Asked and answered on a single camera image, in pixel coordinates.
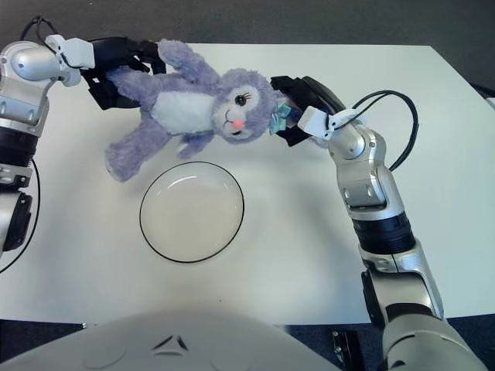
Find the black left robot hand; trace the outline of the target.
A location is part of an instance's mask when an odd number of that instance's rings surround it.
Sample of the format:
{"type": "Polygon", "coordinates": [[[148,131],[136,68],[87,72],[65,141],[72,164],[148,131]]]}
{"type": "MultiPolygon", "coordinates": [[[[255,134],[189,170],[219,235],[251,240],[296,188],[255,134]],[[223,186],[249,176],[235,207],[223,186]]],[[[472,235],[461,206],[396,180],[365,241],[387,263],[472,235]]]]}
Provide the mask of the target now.
{"type": "Polygon", "coordinates": [[[107,78],[108,71],[121,67],[154,74],[166,73],[166,64],[160,59],[157,43],[134,41],[124,36],[92,39],[95,68],[81,73],[89,86],[89,93],[102,110],[110,108],[137,108],[139,103],[119,94],[107,78]]]}

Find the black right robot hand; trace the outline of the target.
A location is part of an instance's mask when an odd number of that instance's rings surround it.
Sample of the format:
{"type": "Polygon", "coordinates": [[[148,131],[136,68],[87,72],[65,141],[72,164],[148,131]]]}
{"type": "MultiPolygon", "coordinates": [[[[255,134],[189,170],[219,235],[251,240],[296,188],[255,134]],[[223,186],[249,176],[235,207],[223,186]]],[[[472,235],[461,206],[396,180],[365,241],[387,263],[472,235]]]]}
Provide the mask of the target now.
{"type": "Polygon", "coordinates": [[[307,107],[330,115],[346,109],[330,89],[311,77],[272,77],[271,87],[278,94],[278,102],[272,113],[270,133],[284,139],[289,147],[310,138],[297,126],[307,107]]]}

